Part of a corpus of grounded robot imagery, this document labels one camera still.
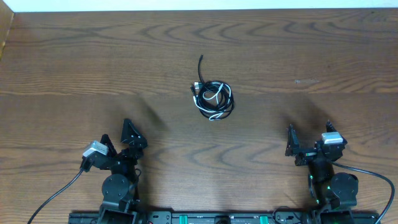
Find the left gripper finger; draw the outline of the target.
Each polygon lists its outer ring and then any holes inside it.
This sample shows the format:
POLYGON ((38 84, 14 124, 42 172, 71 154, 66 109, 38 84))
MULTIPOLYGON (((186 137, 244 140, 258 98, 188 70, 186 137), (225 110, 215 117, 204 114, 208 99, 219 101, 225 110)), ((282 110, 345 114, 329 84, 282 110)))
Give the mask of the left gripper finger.
POLYGON ((117 155, 117 152, 111 142, 111 139, 109 138, 109 136, 107 134, 102 135, 100 143, 104 144, 105 146, 108 147, 108 153, 107 153, 108 157, 114 157, 117 155))
POLYGON ((121 133, 121 143, 129 147, 144 149, 147 147, 146 138, 136 129, 130 119, 124 119, 121 133))

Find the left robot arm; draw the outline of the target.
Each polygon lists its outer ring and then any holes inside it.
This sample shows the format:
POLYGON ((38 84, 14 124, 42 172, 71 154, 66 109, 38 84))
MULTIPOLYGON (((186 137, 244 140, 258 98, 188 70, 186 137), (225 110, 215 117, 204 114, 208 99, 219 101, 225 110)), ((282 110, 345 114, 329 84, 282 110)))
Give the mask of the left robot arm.
POLYGON ((102 185, 103 201, 99 210, 99 224, 144 224, 147 214, 140 206, 138 191, 141 170, 136 166, 147 147, 146 138, 130 119, 123 121, 121 143, 127 148, 113 156, 107 166, 111 171, 102 185))

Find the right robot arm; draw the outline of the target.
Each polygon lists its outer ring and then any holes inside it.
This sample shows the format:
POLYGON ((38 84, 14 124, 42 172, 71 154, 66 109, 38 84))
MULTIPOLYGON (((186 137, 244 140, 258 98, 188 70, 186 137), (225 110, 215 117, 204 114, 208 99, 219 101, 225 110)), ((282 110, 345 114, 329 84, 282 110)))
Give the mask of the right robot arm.
POLYGON ((302 215, 302 223, 354 223, 350 208, 357 205, 359 180, 353 174, 336 173, 333 163, 343 156, 347 140, 330 121, 312 147, 301 147, 296 131, 288 127, 286 156, 296 166, 308 167, 308 188, 318 207, 302 215))

